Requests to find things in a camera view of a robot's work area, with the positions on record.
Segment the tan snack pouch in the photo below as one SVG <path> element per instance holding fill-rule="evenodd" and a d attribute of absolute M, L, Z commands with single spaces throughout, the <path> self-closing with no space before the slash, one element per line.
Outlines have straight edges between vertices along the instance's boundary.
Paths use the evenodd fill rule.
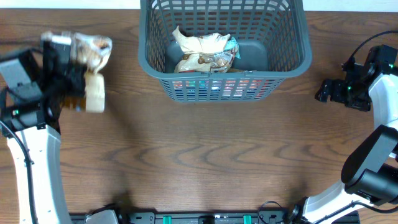
<path fill-rule="evenodd" d="M 54 34 L 47 31 L 41 34 L 41 40 L 70 44 L 70 59 L 80 65 L 86 65 L 85 107 L 90 113 L 102 113 L 105 107 L 104 77 L 100 74 L 111 55 L 113 42 L 102 35 L 86 35 L 82 33 L 62 32 Z"/>
<path fill-rule="evenodd" d="M 179 26 L 172 32 L 172 35 L 184 54 L 216 54 L 223 52 L 231 38 L 230 34 L 221 35 L 220 33 L 187 37 L 180 32 Z"/>
<path fill-rule="evenodd" d="M 232 66 L 235 59 L 235 53 L 230 51 L 207 55 L 207 54 L 190 54 L 184 55 L 175 66 L 175 73 L 187 72 L 210 72 L 210 73 L 226 73 Z"/>

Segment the colourful tissue pack box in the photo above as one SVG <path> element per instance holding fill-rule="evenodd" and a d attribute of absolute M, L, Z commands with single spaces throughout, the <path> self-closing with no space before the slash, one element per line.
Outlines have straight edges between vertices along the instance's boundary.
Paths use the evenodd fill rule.
<path fill-rule="evenodd" d="M 209 79 L 173 81 L 169 87 L 176 100 L 250 100 L 258 99 L 271 86 L 271 80 Z"/>

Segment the light teal tissue packet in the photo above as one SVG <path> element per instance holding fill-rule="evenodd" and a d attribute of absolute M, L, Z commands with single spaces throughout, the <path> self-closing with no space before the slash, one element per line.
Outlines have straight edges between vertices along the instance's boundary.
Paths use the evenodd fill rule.
<path fill-rule="evenodd" d="M 236 58 L 238 59 L 241 58 L 239 53 L 239 44 L 234 37 L 232 37 L 229 41 L 227 41 L 225 45 L 224 51 L 229 51 L 229 50 L 235 53 Z"/>

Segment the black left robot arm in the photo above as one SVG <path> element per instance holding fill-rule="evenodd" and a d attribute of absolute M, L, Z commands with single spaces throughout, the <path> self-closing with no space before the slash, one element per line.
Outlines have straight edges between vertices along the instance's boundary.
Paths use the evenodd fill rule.
<path fill-rule="evenodd" d="M 14 159 L 20 223 L 73 223 L 60 173 L 59 117 L 67 97 L 83 96 L 86 66 L 70 40 L 1 57 L 1 133 Z"/>

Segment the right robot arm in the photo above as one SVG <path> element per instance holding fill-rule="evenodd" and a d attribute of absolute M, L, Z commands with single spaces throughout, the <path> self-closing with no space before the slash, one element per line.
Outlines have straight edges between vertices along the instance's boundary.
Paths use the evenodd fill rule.
<path fill-rule="evenodd" d="M 397 49 L 378 45 L 364 64 L 350 58 L 343 80 L 326 79 L 315 94 L 321 102 L 372 111 L 374 131 L 348 156 L 340 180 L 324 192 L 303 198 L 286 223 L 333 223 L 361 208 L 380 212 L 385 203 L 397 205 Z"/>

